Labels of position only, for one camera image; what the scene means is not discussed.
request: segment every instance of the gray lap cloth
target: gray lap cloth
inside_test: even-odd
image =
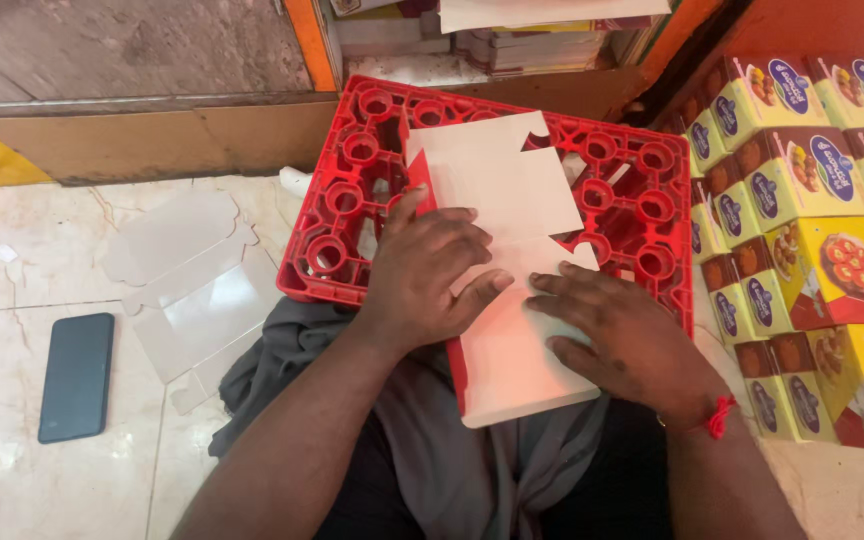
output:
[[[219,394],[232,419],[212,437],[222,458],[258,414],[338,336],[354,313],[283,298],[262,338],[231,367]],[[589,468],[608,395],[479,429],[462,425],[441,345],[410,352],[373,411],[398,488],[426,538],[542,538],[538,516]]]

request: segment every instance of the smartphone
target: smartphone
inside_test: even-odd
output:
[[[95,313],[52,325],[38,442],[98,436],[106,428],[115,317]]]

